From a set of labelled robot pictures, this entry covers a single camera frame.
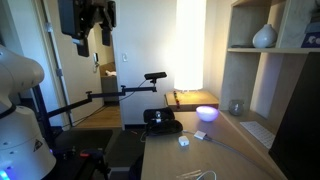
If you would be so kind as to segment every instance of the white vase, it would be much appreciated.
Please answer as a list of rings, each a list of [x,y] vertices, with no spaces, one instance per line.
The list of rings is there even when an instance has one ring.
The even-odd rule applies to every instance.
[[[265,24],[253,37],[252,43],[255,48],[266,48],[273,45],[277,40],[277,32],[271,24]]]

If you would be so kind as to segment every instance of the wooden table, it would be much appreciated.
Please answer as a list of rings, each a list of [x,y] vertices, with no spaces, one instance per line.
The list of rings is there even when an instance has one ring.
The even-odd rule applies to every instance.
[[[195,112],[176,112],[185,130],[197,130],[227,146],[199,140],[191,133],[147,137],[142,179],[177,179],[176,176],[201,170],[213,170],[217,179],[286,179],[273,163],[259,154],[222,116],[213,122],[199,120]],[[178,138],[188,137],[189,146],[181,147]]]
[[[166,105],[172,109],[172,111],[195,111],[199,106],[212,106],[214,108],[219,107],[219,100],[207,91],[193,91],[193,92],[179,92],[176,91],[179,105],[177,105],[176,98],[173,92],[165,94]]]

